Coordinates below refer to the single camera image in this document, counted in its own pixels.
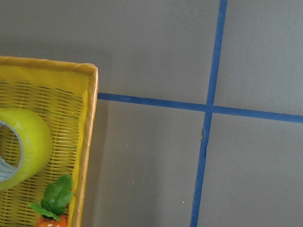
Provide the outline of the yellow tape roll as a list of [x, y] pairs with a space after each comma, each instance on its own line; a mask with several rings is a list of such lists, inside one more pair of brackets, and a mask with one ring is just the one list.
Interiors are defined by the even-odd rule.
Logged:
[[0, 158], [0, 189], [7, 190], [41, 172], [48, 164], [53, 139], [45, 121], [22, 108], [1, 108], [0, 125], [10, 128], [20, 145], [17, 167]]

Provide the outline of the yellow woven basket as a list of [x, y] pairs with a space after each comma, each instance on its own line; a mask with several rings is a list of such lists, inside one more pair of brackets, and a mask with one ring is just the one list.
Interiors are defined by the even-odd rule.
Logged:
[[97, 96], [98, 69], [93, 64], [1, 57], [1, 107], [35, 112], [53, 137], [53, 153], [45, 169], [1, 191], [1, 226], [33, 227], [39, 215], [29, 204], [39, 202], [46, 186], [63, 174], [71, 174], [73, 183], [67, 225], [81, 225]]

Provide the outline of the orange toy carrot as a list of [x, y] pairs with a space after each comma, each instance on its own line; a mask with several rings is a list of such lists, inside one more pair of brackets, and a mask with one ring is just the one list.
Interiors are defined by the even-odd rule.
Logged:
[[39, 219], [35, 223], [36, 227], [68, 226], [65, 213], [73, 196], [71, 187], [71, 175], [64, 174], [46, 186], [39, 203], [29, 204], [29, 207], [39, 214]]

